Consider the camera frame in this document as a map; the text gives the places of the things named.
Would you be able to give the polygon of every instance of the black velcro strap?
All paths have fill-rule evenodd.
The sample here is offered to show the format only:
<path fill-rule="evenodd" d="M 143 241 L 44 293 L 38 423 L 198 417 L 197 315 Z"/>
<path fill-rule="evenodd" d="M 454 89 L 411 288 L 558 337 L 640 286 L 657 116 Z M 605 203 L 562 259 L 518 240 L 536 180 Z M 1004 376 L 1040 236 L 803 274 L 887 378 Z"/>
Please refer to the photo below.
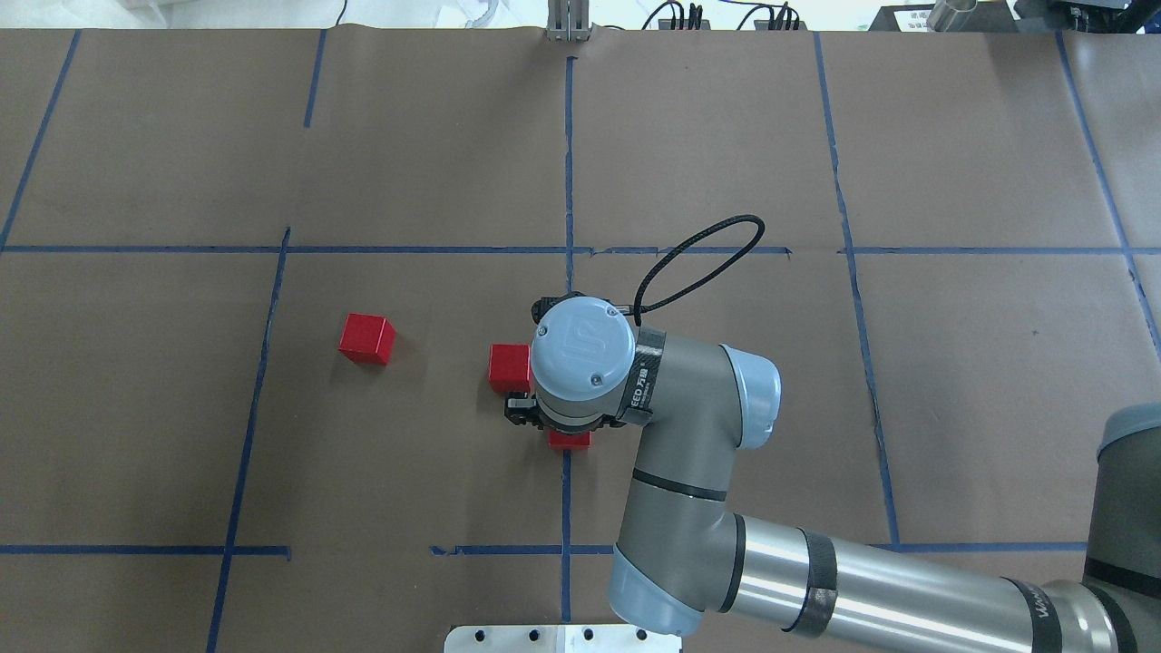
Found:
<path fill-rule="evenodd" d="M 806 538 L 808 558 L 806 601 L 798 618 L 788 629 L 783 629 L 783 632 L 819 637 L 835 615 L 835 603 L 838 601 L 838 559 L 835 557 L 835 543 L 829 537 L 806 529 L 799 530 Z"/>
<path fill-rule="evenodd" d="M 729 589 L 726 590 L 726 601 L 719 612 L 729 612 L 737 598 L 737 590 L 742 587 L 742 568 L 745 567 L 745 519 L 737 512 L 734 514 L 734 573 L 729 576 Z"/>
<path fill-rule="evenodd" d="M 1086 558 L 1084 575 L 1161 601 L 1161 579 L 1148 574 Z"/>
<path fill-rule="evenodd" d="M 709 501 L 726 501 L 726 490 L 712 490 L 707 488 L 699 488 L 698 486 L 687 486 L 685 483 L 679 483 L 677 481 L 671 481 L 669 479 L 663 479 L 661 476 L 655 476 L 649 472 L 642 472 L 636 467 L 633 468 L 633 479 L 654 486 L 656 488 L 665 489 L 669 491 L 676 491 L 677 494 L 684 494 L 686 496 L 692 496 L 694 498 L 708 498 Z"/>
<path fill-rule="evenodd" d="M 1120 609 L 1117 600 L 1095 584 L 1081 584 L 1093 593 L 1093 596 L 1104 607 L 1104 613 L 1109 615 L 1112 633 L 1117 637 L 1117 653 L 1137 653 L 1137 636 L 1133 634 L 1133 625 L 1128 622 L 1128 617 L 1125 616 L 1125 611 Z"/>
<path fill-rule="evenodd" d="M 625 381 L 625 394 L 621 395 L 621 407 L 616 411 L 619 422 L 628 422 L 644 426 L 652 419 L 649 401 L 657 386 L 657 371 L 661 368 L 661 357 L 665 351 L 665 332 L 642 324 L 637 329 L 637 347 L 633 353 L 633 367 Z"/>
<path fill-rule="evenodd" d="M 1061 653 L 1065 650 L 1065 638 L 1060 632 L 1060 616 L 1057 607 L 1043 589 L 1032 583 L 1004 579 L 1016 586 L 1024 603 L 1027 603 L 1032 616 L 1032 651 L 1031 653 Z"/>

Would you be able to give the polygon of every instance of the red cube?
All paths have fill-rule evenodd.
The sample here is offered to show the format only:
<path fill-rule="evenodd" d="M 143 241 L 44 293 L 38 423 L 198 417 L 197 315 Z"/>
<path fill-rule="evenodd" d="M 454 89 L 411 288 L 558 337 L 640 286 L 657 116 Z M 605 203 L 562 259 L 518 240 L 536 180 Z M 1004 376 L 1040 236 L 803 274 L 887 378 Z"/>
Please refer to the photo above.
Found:
<path fill-rule="evenodd" d="M 488 356 L 488 383 L 492 390 L 500 394 L 531 393 L 529 353 L 528 345 L 492 345 Z"/>
<path fill-rule="evenodd" d="M 553 451 L 584 451 L 592 445 L 592 431 L 579 436 L 567 436 L 551 429 L 548 430 L 548 449 Z"/>
<path fill-rule="evenodd" d="M 395 328 L 378 315 L 347 315 L 339 351 L 355 363 L 387 365 L 395 345 Z"/>

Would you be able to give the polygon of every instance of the black tape band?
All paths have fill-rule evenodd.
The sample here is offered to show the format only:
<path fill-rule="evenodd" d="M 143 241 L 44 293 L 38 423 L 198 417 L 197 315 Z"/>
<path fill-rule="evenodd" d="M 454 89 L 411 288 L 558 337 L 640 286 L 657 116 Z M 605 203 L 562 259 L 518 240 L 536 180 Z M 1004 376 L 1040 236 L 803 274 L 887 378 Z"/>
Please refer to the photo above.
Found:
<path fill-rule="evenodd" d="M 1084 575 L 1161 601 L 1161 579 L 1148 574 L 1086 558 Z"/>
<path fill-rule="evenodd" d="M 726 590 L 726 601 L 719 612 L 729 612 L 737 598 L 737 589 L 742 587 L 742 568 L 745 567 L 745 519 L 737 512 L 734 514 L 734 572 L 729 576 L 729 589 Z"/>
<path fill-rule="evenodd" d="M 1032 583 L 1014 579 L 1004 580 L 1016 586 L 1027 603 L 1027 612 L 1032 617 L 1031 653 L 1061 653 L 1065 650 L 1065 637 L 1060 632 L 1057 607 L 1052 604 L 1048 595 Z"/>
<path fill-rule="evenodd" d="M 661 329 L 642 324 L 637 329 L 637 347 L 633 353 L 633 367 L 625 381 L 625 394 L 621 395 L 621 407 L 616 419 L 644 426 L 652 419 L 649 401 L 652 400 L 657 386 L 657 371 L 661 368 L 661 357 L 665 352 L 665 332 Z"/>
<path fill-rule="evenodd" d="M 838 559 L 835 557 L 835 543 L 829 537 L 806 529 L 799 530 L 806 538 L 808 558 L 806 601 L 798 618 L 791 627 L 783 629 L 783 632 L 813 638 L 825 632 L 835 615 L 835 603 L 838 601 Z"/>
<path fill-rule="evenodd" d="M 1096 587 L 1095 584 L 1081 584 L 1093 593 L 1093 596 L 1095 596 L 1104 608 L 1104 613 L 1109 615 L 1109 622 L 1112 624 L 1112 634 L 1117 638 L 1117 653 L 1138 653 L 1137 636 L 1133 634 L 1133 625 L 1128 622 L 1128 617 L 1125 616 L 1125 611 L 1120 609 L 1120 604 L 1117 603 L 1117 600 L 1110 596 L 1108 591 Z"/>
<path fill-rule="evenodd" d="M 641 481 L 642 483 L 648 483 L 650 486 L 676 491 L 677 494 L 684 494 L 686 496 L 692 496 L 694 498 L 708 498 L 709 501 L 726 501 L 726 490 L 712 490 L 707 488 L 699 488 L 698 486 L 687 486 L 685 483 L 679 483 L 677 481 L 671 481 L 669 479 L 663 479 L 661 476 L 655 476 L 649 472 L 642 472 L 636 467 L 633 468 L 633 479 Z"/>

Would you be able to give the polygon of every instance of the white metal bracket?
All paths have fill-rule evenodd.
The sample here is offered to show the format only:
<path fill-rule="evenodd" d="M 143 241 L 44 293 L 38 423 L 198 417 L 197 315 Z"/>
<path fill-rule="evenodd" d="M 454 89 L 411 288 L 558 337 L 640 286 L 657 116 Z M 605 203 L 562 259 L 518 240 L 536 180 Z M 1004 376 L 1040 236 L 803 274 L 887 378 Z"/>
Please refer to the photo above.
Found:
<path fill-rule="evenodd" d="M 629 624 L 460 626 L 444 653 L 680 653 L 682 638 Z"/>
<path fill-rule="evenodd" d="M 548 0 L 549 41 L 589 41 L 589 0 Z"/>

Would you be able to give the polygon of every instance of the white floor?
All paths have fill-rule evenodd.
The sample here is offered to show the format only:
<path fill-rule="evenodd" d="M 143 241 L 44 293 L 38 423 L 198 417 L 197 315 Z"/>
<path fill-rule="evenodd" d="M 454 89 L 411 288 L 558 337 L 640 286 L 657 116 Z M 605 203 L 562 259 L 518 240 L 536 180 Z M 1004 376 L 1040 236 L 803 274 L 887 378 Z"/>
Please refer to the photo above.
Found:
<path fill-rule="evenodd" d="M 543 27 L 547 0 L 492 0 L 485 26 Z M 598 24 L 640 29 L 659 0 L 591 0 Z M 918 0 L 794 0 L 812 29 L 863 30 L 885 3 Z M 0 28 L 322 28 L 333 26 L 342 0 L 0 0 Z M 348 0 L 342 22 L 388 28 L 463 28 L 488 12 L 489 0 Z M 749 7 L 705 1 L 714 29 L 734 29 Z M 668 10 L 662 15 L 668 16 Z"/>

